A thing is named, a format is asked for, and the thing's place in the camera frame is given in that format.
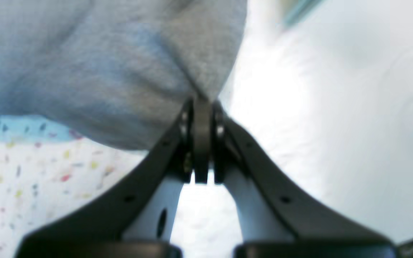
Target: white background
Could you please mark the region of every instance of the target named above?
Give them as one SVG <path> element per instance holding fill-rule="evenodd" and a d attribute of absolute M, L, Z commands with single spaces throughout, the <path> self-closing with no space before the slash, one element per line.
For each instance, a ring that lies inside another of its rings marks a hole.
<path fill-rule="evenodd" d="M 413 238 L 413 0 L 327 0 L 302 23 L 249 0 L 229 113 L 329 207 L 395 242 Z M 171 242 L 229 257 L 241 242 L 220 186 L 186 186 Z"/>

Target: gray fabric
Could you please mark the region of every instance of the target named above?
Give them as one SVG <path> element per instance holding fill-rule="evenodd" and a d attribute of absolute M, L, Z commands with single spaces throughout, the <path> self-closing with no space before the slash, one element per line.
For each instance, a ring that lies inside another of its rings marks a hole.
<path fill-rule="evenodd" d="M 245 19 L 246 0 L 0 0 L 0 114 L 151 148 L 184 99 L 218 96 Z"/>

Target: white surface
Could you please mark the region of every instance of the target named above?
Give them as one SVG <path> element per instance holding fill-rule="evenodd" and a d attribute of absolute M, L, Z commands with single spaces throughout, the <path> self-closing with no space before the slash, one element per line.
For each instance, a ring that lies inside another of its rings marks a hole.
<path fill-rule="evenodd" d="M 412 238 L 413 1 L 328 0 L 283 33 L 278 4 L 250 0 L 231 114 L 324 204 Z M 228 257 L 240 241 L 230 196 L 213 191 L 182 193 L 172 242 L 187 258 Z"/>

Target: white confetti-print fabric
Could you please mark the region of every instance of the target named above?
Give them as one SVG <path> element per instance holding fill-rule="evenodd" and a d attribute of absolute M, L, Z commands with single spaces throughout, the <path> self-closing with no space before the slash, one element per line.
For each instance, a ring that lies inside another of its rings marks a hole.
<path fill-rule="evenodd" d="M 39 116 L 0 116 L 0 258 L 112 187 L 144 158 Z"/>

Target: oval hole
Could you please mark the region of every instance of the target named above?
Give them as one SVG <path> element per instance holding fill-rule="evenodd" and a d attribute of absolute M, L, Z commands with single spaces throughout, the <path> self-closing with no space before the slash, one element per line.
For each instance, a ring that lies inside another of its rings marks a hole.
<path fill-rule="evenodd" d="M 162 213 L 160 213 L 159 223 L 157 224 L 157 238 L 160 238 L 163 234 L 163 230 L 165 229 L 165 223 L 167 222 L 167 209 L 163 209 Z"/>
<path fill-rule="evenodd" d="M 280 201 L 284 204 L 290 204 L 291 203 L 291 199 L 288 196 L 280 197 Z"/>
<path fill-rule="evenodd" d="M 127 195 L 127 196 L 125 196 L 125 198 L 123 198 L 124 202 L 132 202 L 133 200 L 135 200 L 134 195 Z"/>

